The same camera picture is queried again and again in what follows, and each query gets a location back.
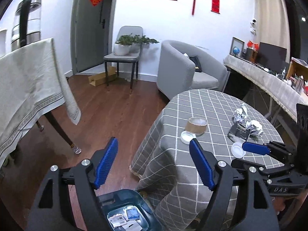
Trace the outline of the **right red scroll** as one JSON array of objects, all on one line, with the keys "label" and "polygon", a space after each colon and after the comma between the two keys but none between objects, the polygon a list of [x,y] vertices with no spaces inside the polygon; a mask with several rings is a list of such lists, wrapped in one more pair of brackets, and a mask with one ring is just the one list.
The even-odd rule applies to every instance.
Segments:
[{"label": "right red scroll", "polygon": [[212,0],[211,11],[220,14],[220,0]]}]

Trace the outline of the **glass electric kettle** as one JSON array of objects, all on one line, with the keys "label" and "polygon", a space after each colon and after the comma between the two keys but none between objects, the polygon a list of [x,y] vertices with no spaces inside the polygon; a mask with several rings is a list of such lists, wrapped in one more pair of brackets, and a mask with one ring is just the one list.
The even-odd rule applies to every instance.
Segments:
[{"label": "glass electric kettle", "polygon": [[42,0],[22,0],[14,17],[12,51],[41,40]]}]

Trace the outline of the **dark blue trash bin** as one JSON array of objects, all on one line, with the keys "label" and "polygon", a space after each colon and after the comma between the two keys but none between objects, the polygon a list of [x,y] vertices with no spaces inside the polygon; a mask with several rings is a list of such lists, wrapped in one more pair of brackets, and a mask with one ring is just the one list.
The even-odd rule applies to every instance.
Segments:
[{"label": "dark blue trash bin", "polygon": [[98,200],[111,230],[163,230],[153,210],[134,190],[103,194]]}]

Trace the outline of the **white plastic lid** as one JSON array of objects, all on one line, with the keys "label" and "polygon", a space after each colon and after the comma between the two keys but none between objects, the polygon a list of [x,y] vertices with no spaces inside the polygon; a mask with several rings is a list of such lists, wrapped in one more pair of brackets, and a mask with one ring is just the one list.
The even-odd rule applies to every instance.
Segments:
[{"label": "white plastic lid", "polygon": [[180,140],[182,141],[182,143],[184,143],[185,145],[189,145],[189,143],[191,142],[191,140],[195,139],[196,135],[189,132],[189,131],[182,131],[181,135],[180,135]]},{"label": "white plastic lid", "polygon": [[246,155],[246,151],[243,150],[241,142],[235,142],[231,146],[231,153],[237,159],[242,159]]}]

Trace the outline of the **beige fringed desk cloth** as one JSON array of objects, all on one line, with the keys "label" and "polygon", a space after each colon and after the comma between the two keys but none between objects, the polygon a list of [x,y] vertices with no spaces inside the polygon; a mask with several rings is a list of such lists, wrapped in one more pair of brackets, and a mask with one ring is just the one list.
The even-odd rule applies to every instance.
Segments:
[{"label": "beige fringed desk cloth", "polygon": [[307,105],[305,93],[298,94],[276,76],[232,55],[227,55],[223,62],[264,90],[294,121],[297,121],[296,105]]}]

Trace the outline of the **beige patterned tablecloth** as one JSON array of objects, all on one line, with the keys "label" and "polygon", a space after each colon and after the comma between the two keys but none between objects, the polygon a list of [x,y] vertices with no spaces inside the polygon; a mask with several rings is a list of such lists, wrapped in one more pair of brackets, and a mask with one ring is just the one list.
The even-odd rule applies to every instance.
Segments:
[{"label": "beige patterned tablecloth", "polygon": [[1,57],[1,162],[42,115],[61,105],[77,125],[81,110],[57,62],[52,38]]}]

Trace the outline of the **black patterned wrapper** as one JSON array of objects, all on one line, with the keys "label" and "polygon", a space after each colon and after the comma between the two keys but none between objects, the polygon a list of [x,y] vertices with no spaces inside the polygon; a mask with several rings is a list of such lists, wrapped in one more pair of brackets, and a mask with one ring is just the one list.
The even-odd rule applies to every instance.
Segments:
[{"label": "black patterned wrapper", "polygon": [[245,142],[249,135],[250,130],[241,123],[235,123],[228,132],[228,137],[233,142]]}]

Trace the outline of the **black table leg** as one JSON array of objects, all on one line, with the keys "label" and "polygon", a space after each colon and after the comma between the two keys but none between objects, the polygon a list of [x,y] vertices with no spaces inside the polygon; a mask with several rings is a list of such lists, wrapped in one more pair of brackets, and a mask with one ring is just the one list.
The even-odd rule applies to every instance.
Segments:
[{"label": "black table leg", "polygon": [[66,132],[62,129],[60,124],[57,122],[55,117],[51,112],[45,113],[45,117],[48,120],[48,122],[52,125],[52,127],[57,131],[57,133],[70,145],[70,148],[72,151],[76,154],[79,155],[82,150],[72,142],[72,140],[66,135]]}]

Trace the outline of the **framed globe picture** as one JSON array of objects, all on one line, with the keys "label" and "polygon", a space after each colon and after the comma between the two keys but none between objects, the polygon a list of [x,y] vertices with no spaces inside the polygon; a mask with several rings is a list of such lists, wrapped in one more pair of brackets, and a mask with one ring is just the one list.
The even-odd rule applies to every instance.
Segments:
[{"label": "framed globe picture", "polygon": [[244,41],[233,37],[229,54],[235,57],[242,57],[244,44],[245,44]]}]

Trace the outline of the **beige curtain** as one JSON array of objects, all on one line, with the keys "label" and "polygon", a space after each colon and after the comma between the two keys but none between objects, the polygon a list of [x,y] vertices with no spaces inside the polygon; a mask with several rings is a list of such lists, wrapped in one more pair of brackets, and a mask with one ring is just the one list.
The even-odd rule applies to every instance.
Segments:
[{"label": "beige curtain", "polygon": [[290,30],[285,0],[255,0],[256,43],[268,43],[287,50],[290,60]]}]

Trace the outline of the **brown tape roll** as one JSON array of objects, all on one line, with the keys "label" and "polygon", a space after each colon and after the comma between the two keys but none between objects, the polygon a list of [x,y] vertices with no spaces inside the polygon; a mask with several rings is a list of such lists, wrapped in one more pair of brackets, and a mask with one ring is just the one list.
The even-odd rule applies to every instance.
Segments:
[{"label": "brown tape roll", "polygon": [[191,117],[186,123],[185,130],[200,136],[206,132],[207,127],[207,119],[200,117]]}]

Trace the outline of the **potted green plant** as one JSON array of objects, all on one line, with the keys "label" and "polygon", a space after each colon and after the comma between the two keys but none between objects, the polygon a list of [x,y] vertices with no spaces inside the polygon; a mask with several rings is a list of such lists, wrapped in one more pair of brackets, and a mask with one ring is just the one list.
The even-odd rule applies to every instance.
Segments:
[{"label": "potted green plant", "polygon": [[130,52],[133,44],[157,44],[159,43],[156,39],[151,39],[146,36],[125,34],[121,35],[114,44],[114,54],[117,56],[124,56]]}]

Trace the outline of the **flat cardboard box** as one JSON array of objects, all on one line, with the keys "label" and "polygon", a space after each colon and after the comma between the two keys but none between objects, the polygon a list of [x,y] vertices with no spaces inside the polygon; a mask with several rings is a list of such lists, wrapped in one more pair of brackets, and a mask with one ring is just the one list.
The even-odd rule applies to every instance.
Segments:
[{"label": "flat cardboard box", "polygon": [[[115,67],[110,66],[108,68],[108,81],[113,81],[117,78],[117,70]],[[106,73],[99,73],[93,76],[88,77],[88,81],[90,85],[93,85],[94,87],[97,87],[99,85],[106,83]]]}]

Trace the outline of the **foil paper ball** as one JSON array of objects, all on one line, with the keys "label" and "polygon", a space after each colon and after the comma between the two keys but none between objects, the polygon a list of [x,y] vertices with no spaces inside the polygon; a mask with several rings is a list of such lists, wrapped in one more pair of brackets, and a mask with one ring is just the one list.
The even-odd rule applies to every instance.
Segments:
[{"label": "foil paper ball", "polygon": [[234,111],[232,119],[234,123],[245,122],[247,119],[247,107],[245,103],[242,103],[241,106]]}]

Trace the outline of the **white paper ball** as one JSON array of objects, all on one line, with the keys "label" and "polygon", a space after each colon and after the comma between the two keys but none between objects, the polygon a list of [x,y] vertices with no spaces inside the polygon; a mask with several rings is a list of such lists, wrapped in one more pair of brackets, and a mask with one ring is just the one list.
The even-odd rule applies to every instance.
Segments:
[{"label": "white paper ball", "polygon": [[253,137],[261,137],[264,133],[262,125],[256,120],[247,121],[245,126]]}]

